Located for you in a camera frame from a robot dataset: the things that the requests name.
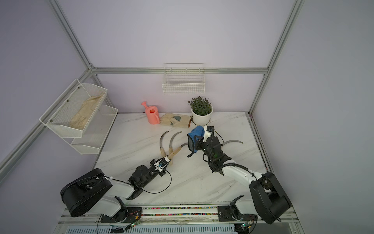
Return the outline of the blue microfibre rag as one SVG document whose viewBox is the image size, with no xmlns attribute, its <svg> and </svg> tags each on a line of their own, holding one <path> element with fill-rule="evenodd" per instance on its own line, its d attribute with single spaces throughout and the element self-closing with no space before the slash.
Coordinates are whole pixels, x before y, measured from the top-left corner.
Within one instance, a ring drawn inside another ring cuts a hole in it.
<svg viewBox="0 0 374 234">
<path fill-rule="evenodd" d="M 195 154 L 198 151 L 201 140 L 204 138 L 204 127 L 197 126 L 190 133 L 188 133 L 188 148 L 191 154 Z"/>
</svg>

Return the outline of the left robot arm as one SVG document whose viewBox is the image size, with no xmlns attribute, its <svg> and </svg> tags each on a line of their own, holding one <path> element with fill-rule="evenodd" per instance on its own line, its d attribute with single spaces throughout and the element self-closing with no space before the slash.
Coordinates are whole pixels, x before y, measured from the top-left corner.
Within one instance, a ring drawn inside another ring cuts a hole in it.
<svg viewBox="0 0 374 234">
<path fill-rule="evenodd" d="M 154 178 L 165 173 L 166 167 L 161 167 L 157 162 L 150 167 L 141 165 L 126 182 L 106 176 L 96 168 L 64 186 L 60 196 L 72 217 L 86 213 L 124 216 L 128 212 L 125 201 L 140 196 Z"/>
</svg>

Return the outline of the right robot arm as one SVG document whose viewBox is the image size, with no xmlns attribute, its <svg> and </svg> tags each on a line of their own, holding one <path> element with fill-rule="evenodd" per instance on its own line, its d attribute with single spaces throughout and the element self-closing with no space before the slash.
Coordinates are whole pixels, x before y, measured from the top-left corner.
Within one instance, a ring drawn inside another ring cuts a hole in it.
<svg viewBox="0 0 374 234">
<path fill-rule="evenodd" d="M 292 203 L 276 176 L 271 172 L 255 173 L 247 167 L 236 163 L 222 150 L 222 144 L 216 136 L 206 140 L 202 136 L 189 138 L 189 146 L 195 151 L 202 151 L 207 156 L 207 163 L 213 173 L 228 176 L 248 187 L 251 199 L 239 200 L 238 196 L 231 202 L 242 214 L 257 214 L 265 223 L 272 224 L 280 221 L 281 216 L 291 207 Z"/>
</svg>

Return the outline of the potted green plant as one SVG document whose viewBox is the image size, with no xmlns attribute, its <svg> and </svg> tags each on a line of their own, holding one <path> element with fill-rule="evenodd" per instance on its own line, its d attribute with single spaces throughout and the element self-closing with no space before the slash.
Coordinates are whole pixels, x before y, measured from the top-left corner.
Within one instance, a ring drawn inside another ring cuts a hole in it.
<svg viewBox="0 0 374 234">
<path fill-rule="evenodd" d="M 205 126 L 210 122 L 213 113 L 211 102 L 205 96 L 197 96 L 188 101 L 195 125 Z"/>
</svg>

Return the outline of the lower white mesh shelf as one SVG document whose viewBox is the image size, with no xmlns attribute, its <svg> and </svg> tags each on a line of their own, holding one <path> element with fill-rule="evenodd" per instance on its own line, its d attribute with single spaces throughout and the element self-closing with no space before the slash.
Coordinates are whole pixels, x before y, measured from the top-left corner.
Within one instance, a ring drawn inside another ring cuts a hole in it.
<svg viewBox="0 0 374 234">
<path fill-rule="evenodd" d="M 102 104 L 81 138 L 62 139 L 81 155 L 98 155 L 118 114 L 118 109 Z"/>
</svg>

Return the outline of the white mesh shelf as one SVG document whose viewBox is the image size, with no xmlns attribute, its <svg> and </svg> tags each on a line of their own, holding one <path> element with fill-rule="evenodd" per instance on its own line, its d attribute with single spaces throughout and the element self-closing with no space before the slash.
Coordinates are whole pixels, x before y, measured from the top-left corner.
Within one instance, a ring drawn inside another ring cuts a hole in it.
<svg viewBox="0 0 374 234">
<path fill-rule="evenodd" d="M 62 94 L 60 96 L 62 98 L 62 104 L 59 104 L 59 101 L 56 100 L 40 117 L 40 122 L 61 138 L 81 138 L 92 120 L 92 117 L 96 114 L 106 98 L 107 89 L 90 83 L 80 83 L 79 80 L 75 80 L 66 90 L 71 93 Z M 103 95 L 103 97 L 99 101 L 98 106 L 95 108 L 84 129 L 79 130 L 69 127 L 70 121 L 79 111 L 83 102 L 91 96 L 98 95 Z"/>
<path fill-rule="evenodd" d="M 62 139 L 81 155 L 98 155 L 118 114 L 118 109 L 102 104 L 81 138 Z"/>
</svg>

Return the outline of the pink watering can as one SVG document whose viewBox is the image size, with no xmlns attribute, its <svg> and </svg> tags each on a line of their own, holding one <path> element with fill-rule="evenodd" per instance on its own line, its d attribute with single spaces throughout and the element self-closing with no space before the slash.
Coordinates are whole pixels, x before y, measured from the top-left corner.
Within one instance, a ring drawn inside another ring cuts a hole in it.
<svg viewBox="0 0 374 234">
<path fill-rule="evenodd" d="M 147 102 L 144 101 L 141 103 L 145 108 L 145 113 L 148 119 L 149 124 L 156 125 L 160 123 L 160 117 L 158 108 L 156 106 L 148 106 Z"/>
</svg>

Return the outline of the beige glove in shelf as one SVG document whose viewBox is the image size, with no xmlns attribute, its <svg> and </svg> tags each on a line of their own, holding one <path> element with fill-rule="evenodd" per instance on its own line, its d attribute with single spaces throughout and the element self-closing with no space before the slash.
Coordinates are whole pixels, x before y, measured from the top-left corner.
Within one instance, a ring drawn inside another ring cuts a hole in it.
<svg viewBox="0 0 374 234">
<path fill-rule="evenodd" d="M 70 121 L 69 127 L 83 130 L 102 97 L 103 95 L 91 96 L 85 100 L 79 111 Z"/>
</svg>

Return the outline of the upper white mesh shelf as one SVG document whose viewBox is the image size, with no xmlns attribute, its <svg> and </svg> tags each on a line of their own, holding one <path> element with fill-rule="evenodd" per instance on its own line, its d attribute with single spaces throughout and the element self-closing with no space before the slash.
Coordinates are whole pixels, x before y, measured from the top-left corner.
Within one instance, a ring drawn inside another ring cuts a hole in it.
<svg viewBox="0 0 374 234">
<path fill-rule="evenodd" d="M 80 83 L 79 80 L 75 80 L 66 90 L 71 93 L 62 94 L 60 96 L 62 98 L 62 104 L 59 104 L 59 101 L 56 100 L 40 117 L 40 122 L 61 138 L 81 138 L 92 120 L 92 117 L 96 114 L 106 98 L 107 89 L 90 83 Z M 84 129 L 79 130 L 69 127 L 70 121 L 79 111 L 83 102 L 91 96 L 98 95 L 103 95 L 103 97 L 99 101 L 98 106 L 95 108 Z"/>
</svg>

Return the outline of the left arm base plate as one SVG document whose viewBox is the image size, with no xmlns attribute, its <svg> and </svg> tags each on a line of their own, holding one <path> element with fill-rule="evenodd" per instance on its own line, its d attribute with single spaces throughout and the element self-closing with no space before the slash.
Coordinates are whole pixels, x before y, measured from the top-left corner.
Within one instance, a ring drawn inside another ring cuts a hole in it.
<svg viewBox="0 0 374 234">
<path fill-rule="evenodd" d="M 142 215 L 141 207 L 127 207 L 120 209 L 113 217 L 104 215 L 100 219 L 100 223 L 134 223 L 140 220 Z"/>
</svg>

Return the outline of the aluminium front rail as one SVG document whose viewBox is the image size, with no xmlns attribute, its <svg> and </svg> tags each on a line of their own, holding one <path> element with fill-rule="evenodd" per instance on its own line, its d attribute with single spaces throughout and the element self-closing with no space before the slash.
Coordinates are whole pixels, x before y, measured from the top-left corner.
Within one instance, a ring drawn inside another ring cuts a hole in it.
<svg viewBox="0 0 374 234">
<path fill-rule="evenodd" d="M 80 217 L 71 217 L 65 210 L 57 226 L 95 225 L 101 215 L 87 213 Z M 141 224 L 212 224 L 219 222 L 218 205 L 157 205 L 142 206 Z"/>
</svg>

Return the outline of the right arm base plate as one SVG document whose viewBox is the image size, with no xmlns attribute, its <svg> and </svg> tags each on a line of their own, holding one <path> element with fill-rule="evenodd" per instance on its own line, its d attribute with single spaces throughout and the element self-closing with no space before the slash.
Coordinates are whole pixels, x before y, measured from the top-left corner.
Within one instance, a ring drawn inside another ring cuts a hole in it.
<svg viewBox="0 0 374 234">
<path fill-rule="evenodd" d="M 233 206 L 218 206 L 218 219 L 220 222 L 225 221 L 257 221 L 258 216 L 255 214 L 241 214 Z"/>
</svg>

